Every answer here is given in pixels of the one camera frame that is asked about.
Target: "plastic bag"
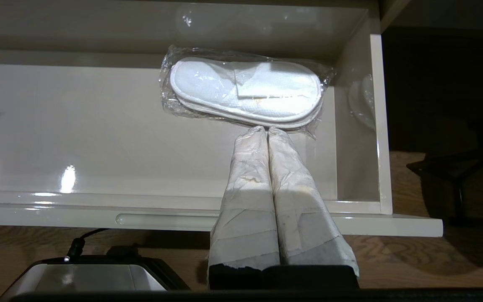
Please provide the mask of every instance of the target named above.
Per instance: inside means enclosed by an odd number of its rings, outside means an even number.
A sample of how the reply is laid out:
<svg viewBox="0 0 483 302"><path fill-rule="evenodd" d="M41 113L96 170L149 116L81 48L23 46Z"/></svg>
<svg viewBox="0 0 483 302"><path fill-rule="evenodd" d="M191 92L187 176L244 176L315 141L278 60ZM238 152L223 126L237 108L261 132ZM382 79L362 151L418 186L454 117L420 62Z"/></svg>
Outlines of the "plastic bag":
<svg viewBox="0 0 483 302"><path fill-rule="evenodd" d="M164 111L181 117L275 126L314 137L335 70L311 60L169 47L159 84Z"/></svg>

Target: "white cabinet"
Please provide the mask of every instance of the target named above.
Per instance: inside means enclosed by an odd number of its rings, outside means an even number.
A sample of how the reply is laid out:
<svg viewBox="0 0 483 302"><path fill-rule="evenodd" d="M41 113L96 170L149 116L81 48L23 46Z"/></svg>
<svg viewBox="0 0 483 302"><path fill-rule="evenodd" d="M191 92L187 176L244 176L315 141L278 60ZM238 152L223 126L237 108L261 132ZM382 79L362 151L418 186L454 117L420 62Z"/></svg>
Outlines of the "white cabinet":
<svg viewBox="0 0 483 302"><path fill-rule="evenodd" d="M378 3L325 4L0 0L0 225L211 229L244 128L163 111L177 44L335 66L317 140L291 137L341 232L440 236L392 212Z"/></svg>

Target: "white slipper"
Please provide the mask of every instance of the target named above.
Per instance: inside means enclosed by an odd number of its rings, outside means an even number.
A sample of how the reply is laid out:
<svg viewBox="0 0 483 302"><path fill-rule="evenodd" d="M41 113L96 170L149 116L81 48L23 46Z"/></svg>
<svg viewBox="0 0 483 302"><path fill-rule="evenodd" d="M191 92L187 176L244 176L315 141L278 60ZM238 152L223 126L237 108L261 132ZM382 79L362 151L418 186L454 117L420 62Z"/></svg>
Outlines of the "white slipper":
<svg viewBox="0 0 483 302"><path fill-rule="evenodd" d="M186 107L250 124L299 128L322 106L318 76L290 62L187 57L172 67L169 80Z"/></svg>

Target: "paper wrapping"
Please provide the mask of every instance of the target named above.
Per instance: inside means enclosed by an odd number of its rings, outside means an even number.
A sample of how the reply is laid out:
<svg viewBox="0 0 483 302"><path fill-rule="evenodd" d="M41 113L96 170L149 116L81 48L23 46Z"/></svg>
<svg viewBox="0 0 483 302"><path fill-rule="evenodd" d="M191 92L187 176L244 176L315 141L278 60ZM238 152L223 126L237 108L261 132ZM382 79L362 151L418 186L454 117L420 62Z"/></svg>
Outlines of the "paper wrapping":
<svg viewBox="0 0 483 302"><path fill-rule="evenodd" d="M270 128L270 171L283 264L347 265L359 276L345 242L289 136Z"/></svg>
<svg viewBox="0 0 483 302"><path fill-rule="evenodd" d="M266 131L238 136L219 218L210 234L208 265L259 270L280 264Z"/></svg>

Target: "black cable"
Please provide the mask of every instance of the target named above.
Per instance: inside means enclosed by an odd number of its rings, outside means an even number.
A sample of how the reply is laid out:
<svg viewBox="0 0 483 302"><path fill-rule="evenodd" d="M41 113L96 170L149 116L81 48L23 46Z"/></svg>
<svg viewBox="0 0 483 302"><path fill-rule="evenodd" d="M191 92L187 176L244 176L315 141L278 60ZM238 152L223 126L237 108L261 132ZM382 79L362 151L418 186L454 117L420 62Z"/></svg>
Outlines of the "black cable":
<svg viewBox="0 0 483 302"><path fill-rule="evenodd" d="M95 230L92 230L88 233L83 234L79 238L75 238L72 241L70 248L68 249L67 256L65 257L65 262L73 262L77 260L79 256L81 256L81 253L83 253L83 247L85 246L85 238L89 237L90 235L103 232L106 229L108 228L97 228Z"/></svg>

